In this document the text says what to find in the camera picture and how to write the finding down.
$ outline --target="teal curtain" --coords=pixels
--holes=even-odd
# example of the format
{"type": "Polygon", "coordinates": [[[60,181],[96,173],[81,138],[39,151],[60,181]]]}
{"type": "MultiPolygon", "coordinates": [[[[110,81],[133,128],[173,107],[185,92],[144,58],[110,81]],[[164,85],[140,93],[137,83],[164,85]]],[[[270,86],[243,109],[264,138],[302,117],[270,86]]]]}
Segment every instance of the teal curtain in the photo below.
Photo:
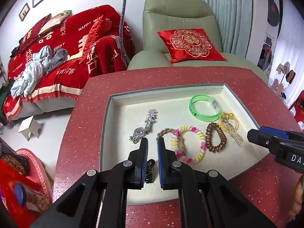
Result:
{"type": "Polygon", "coordinates": [[[252,0],[204,0],[218,22],[224,52],[245,58],[251,30],[252,0]]]}

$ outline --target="plastic jar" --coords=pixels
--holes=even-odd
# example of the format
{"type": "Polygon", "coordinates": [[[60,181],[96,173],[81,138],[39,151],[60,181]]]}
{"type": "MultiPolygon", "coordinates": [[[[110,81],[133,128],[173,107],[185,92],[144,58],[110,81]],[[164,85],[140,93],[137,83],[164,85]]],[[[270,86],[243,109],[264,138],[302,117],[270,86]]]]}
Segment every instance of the plastic jar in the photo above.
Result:
{"type": "Polygon", "coordinates": [[[14,195],[20,206],[26,206],[27,209],[34,212],[43,213],[50,206],[50,202],[46,196],[22,183],[15,183],[14,195]]]}

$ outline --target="yellow bead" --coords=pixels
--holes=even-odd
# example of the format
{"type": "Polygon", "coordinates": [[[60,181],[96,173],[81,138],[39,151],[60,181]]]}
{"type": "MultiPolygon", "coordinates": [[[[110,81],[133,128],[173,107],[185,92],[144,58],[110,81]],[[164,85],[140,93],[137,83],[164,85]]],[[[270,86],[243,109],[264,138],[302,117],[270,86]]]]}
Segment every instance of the yellow bead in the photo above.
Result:
{"type": "Polygon", "coordinates": [[[229,113],[228,117],[229,117],[229,119],[233,119],[234,118],[234,114],[233,113],[229,113]]]}

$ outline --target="silver screw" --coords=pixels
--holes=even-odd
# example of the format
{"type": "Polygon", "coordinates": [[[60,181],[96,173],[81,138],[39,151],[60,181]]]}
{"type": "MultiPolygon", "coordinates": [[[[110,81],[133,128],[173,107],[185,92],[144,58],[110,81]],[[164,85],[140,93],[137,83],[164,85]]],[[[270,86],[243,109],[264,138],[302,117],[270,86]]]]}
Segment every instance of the silver screw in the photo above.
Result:
{"type": "Polygon", "coordinates": [[[90,170],[87,171],[87,175],[90,176],[90,177],[94,176],[95,174],[96,174],[96,170],[94,170],[94,169],[90,169],[90,170]]]}
{"type": "Polygon", "coordinates": [[[132,165],[132,162],[131,162],[130,160],[126,160],[126,161],[123,162],[123,165],[124,165],[125,167],[128,167],[128,166],[131,166],[131,165],[132,165]]]}
{"type": "Polygon", "coordinates": [[[217,177],[218,173],[217,173],[216,170],[211,170],[211,171],[209,171],[209,176],[211,176],[211,177],[217,177]]]}
{"type": "Polygon", "coordinates": [[[181,166],[181,162],[180,161],[173,161],[172,162],[172,166],[173,167],[180,167],[181,166]]]}

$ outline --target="human hand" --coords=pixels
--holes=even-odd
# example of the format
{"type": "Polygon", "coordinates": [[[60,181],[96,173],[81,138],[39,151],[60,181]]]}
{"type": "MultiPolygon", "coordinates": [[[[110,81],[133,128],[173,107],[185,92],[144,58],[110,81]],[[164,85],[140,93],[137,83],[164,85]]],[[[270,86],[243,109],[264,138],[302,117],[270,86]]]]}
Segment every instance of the human hand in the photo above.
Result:
{"type": "Polygon", "coordinates": [[[303,183],[303,175],[300,177],[297,187],[295,188],[293,203],[289,211],[289,218],[293,220],[295,219],[295,216],[299,214],[302,208],[302,201],[303,201],[302,183],[303,183]]]}

